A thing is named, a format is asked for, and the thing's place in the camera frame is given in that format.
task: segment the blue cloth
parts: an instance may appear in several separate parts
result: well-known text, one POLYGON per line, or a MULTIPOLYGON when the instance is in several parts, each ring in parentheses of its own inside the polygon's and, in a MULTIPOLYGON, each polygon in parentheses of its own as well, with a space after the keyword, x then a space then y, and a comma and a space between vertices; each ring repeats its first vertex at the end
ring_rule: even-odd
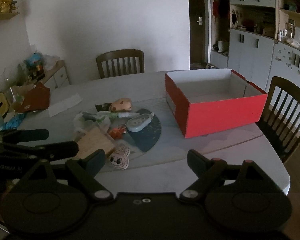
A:
POLYGON ((17 129, 24 118, 26 117, 26 114, 18 114, 17 116, 11 118, 9 122, 6 122, 2 127, 1 130, 9 130, 9 129, 17 129))

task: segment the red box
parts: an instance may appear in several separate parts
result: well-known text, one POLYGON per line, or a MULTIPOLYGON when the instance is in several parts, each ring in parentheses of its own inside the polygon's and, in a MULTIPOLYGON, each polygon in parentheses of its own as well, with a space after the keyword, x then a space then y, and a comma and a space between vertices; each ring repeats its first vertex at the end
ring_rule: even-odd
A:
POLYGON ((234 70, 200 69, 166 73, 166 99, 192 138, 258 122, 267 93, 234 70))

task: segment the cartoon face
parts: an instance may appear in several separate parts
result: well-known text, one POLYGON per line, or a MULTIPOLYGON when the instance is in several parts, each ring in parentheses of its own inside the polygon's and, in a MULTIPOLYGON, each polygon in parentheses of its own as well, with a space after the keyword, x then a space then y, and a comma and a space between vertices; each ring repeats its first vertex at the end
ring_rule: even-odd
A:
POLYGON ((125 170, 128 168, 129 159, 124 152, 115 151, 110 155, 109 160, 116 169, 125 170))

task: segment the bottle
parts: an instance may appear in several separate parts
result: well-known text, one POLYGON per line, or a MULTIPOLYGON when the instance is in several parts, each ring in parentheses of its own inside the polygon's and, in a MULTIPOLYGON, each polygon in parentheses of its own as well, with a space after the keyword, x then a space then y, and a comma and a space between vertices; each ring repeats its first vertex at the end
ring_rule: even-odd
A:
POLYGON ((279 34, 278 34, 278 41, 282 41, 282 31, 279 31, 279 34))

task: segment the dining table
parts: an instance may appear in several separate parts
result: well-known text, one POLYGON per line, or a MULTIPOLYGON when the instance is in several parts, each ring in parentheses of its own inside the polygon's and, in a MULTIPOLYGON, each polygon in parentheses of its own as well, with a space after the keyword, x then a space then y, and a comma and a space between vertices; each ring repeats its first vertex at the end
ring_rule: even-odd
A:
POLYGON ((228 164, 241 165, 244 160, 253 160, 286 195, 288 194, 289 174, 255 123, 185 139, 166 102, 165 74, 166 72, 138 73, 56 89, 50 95, 50 105, 77 93, 82 101, 52 117, 49 116, 48 109, 27 114, 19 129, 47 129, 49 138, 24 144, 36 146, 70 141, 74 138, 74 118, 77 114, 93 113, 96 111, 95 105, 112 103, 119 98, 130 98, 133 111, 144 108, 153 112, 158 117, 162 130, 157 143, 146 153, 135 145, 129 145, 129 140, 115 142, 123 142, 130 146, 128 168, 115 169, 107 160, 95 176, 95 179, 114 195, 118 192, 175 192, 179 195, 198 179, 187 165, 187 153, 191 149, 208 159, 220 158, 228 164))

